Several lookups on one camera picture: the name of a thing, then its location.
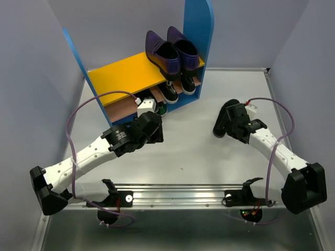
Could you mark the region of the black white-laced sneaker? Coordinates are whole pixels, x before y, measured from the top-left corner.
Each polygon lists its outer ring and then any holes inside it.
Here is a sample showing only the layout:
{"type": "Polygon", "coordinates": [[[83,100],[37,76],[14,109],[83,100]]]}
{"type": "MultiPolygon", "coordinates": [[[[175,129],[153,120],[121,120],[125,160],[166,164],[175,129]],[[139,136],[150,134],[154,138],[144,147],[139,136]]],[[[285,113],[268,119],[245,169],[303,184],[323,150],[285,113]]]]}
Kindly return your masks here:
{"type": "Polygon", "coordinates": [[[192,77],[185,76],[182,74],[180,78],[180,82],[181,82],[183,93],[187,95],[193,95],[195,93],[196,86],[195,86],[195,83],[192,77]]]}

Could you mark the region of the all-black slip-on shoe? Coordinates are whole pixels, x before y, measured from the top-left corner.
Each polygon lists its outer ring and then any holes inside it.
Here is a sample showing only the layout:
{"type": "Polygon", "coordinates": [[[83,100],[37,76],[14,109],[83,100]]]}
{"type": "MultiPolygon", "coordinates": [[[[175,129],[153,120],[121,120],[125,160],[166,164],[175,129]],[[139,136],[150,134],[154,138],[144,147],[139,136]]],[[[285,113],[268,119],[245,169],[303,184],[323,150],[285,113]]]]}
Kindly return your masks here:
{"type": "Polygon", "coordinates": [[[222,138],[225,134],[225,124],[229,120],[227,117],[227,107],[238,104],[239,101],[237,99],[231,99],[221,107],[218,118],[215,122],[214,128],[213,128],[213,135],[217,138],[222,138]]]}

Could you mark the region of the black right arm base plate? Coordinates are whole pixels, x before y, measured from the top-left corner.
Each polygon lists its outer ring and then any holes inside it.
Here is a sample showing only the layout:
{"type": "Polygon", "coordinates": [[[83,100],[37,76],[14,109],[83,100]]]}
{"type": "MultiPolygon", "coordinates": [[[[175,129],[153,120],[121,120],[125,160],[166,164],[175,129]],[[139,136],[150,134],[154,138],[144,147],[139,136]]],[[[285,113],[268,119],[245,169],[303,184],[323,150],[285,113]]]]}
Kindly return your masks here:
{"type": "Polygon", "coordinates": [[[225,190],[224,197],[221,201],[227,207],[248,207],[248,206],[265,206],[265,199],[258,199],[250,191],[225,190]]]}

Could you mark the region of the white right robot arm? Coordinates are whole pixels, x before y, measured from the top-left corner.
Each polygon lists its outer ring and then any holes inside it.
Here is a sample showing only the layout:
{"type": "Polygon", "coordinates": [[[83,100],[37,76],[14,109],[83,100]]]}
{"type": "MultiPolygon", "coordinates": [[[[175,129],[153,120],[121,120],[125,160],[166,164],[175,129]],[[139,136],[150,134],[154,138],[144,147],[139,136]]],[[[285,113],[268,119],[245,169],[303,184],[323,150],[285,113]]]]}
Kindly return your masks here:
{"type": "Polygon", "coordinates": [[[299,214],[327,200],[325,170],[319,163],[309,163],[282,145],[259,119],[251,120],[251,109],[239,103],[226,108],[226,135],[258,150],[283,177],[275,188],[266,179],[245,181],[242,189],[231,193],[228,206],[279,202],[293,214],[299,214]]]}

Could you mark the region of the black sneaker orange sole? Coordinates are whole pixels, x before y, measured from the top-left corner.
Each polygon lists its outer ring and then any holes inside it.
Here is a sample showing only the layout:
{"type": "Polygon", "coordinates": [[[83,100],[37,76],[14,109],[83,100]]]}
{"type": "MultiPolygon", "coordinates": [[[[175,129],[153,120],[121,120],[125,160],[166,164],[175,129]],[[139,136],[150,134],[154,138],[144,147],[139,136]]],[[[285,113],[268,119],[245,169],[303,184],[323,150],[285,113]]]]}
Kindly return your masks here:
{"type": "Polygon", "coordinates": [[[160,83],[158,85],[158,89],[162,94],[164,100],[168,104],[175,104],[178,101],[178,93],[176,92],[175,88],[173,87],[172,81],[166,81],[164,83],[160,83]]]}

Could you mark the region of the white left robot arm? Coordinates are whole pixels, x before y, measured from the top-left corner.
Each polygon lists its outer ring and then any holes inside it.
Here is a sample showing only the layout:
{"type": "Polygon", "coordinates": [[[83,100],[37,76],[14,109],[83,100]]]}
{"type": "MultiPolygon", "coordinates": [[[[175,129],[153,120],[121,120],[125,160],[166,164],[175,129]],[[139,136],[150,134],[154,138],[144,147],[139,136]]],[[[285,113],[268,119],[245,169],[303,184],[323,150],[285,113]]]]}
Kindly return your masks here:
{"type": "Polygon", "coordinates": [[[44,215],[56,214],[79,200],[111,207],[118,199],[118,191],[109,179],[97,183],[77,183],[76,180],[145,144],[161,142],[162,118],[148,111],[135,121],[112,126],[73,157],[46,168],[34,167],[29,172],[30,178],[44,215]]]}

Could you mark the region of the all-black lace sneaker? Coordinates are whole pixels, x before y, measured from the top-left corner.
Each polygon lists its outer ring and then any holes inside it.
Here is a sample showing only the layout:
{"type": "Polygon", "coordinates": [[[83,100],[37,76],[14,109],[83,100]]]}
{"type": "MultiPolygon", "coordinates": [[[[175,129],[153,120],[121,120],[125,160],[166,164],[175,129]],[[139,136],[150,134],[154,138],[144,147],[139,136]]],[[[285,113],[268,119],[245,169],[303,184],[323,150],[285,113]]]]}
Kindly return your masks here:
{"type": "Polygon", "coordinates": [[[154,97],[153,93],[149,89],[145,89],[141,92],[135,93],[135,96],[140,99],[138,105],[140,105],[145,99],[153,99],[154,102],[157,104],[157,100],[154,97]]]}

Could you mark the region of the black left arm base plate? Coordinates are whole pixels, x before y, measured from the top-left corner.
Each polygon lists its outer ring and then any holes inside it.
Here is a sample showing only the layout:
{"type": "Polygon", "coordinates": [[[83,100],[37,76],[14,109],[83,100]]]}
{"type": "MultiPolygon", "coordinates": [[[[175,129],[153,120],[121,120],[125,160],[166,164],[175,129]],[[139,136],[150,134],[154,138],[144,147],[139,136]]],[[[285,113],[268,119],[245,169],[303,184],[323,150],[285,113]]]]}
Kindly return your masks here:
{"type": "Polygon", "coordinates": [[[94,204],[106,208],[131,208],[133,205],[133,191],[125,190],[118,191],[116,195],[109,195],[105,200],[94,204]]]}

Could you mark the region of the purple loafer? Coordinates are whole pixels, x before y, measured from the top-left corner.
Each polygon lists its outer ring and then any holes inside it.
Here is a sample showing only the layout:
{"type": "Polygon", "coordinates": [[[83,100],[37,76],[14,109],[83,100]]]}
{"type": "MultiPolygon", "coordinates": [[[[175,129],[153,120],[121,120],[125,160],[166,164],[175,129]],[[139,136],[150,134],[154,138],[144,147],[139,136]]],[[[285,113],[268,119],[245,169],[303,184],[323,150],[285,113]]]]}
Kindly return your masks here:
{"type": "Polygon", "coordinates": [[[163,40],[154,31],[146,34],[145,52],[148,60],[156,65],[167,81],[175,81],[181,77],[181,57],[172,43],[163,40]]]}
{"type": "Polygon", "coordinates": [[[173,26],[170,26],[167,30],[167,40],[172,43],[181,57],[182,74],[186,77],[196,76],[200,61],[198,51],[194,44],[173,26]]]}

